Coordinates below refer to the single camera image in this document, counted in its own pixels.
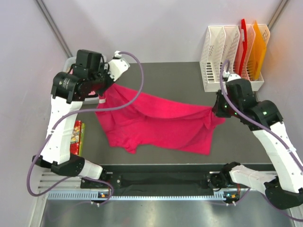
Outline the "magenta t shirt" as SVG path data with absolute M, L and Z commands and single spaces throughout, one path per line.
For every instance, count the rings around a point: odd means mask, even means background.
M 113 85 L 99 97 L 96 113 L 109 145 L 135 154 L 141 145 L 209 155 L 213 133 L 225 122 L 212 107 L 191 105 L 141 93 L 129 106 L 103 112 L 103 108 L 121 106 L 136 91 Z

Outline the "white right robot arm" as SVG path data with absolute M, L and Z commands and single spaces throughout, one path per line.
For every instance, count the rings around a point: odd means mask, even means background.
M 220 86 L 213 107 L 214 114 L 221 118 L 234 116 L 247 125 L 260 141 L 276 171 L 276 175 L 265 174 L 231 162 L 220 171 L 222 184 L 232 187 L 239 183 L 250 187 L 265 195 L 280 210 L 302 205 L 303 164 L 291 144 L 277 106 L 269 100 L 258 102 L 250 82 L 245 79 L 222 82 Z

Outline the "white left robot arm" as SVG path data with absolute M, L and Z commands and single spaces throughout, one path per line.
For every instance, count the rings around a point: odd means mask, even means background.
M 128 68 L 120 52 L 105 62 L 101 53 L 78 50 L 72 73 L 59 72 L 53 79 L 46 142 L 33 156 L 33 165 L 61 176 L 89 177 L 99 188 L 106 185 L 107 175 L 102 173 L 101 166 L 70 152 L 71 138 L 77 114 L 88 94 L 103 94 Z

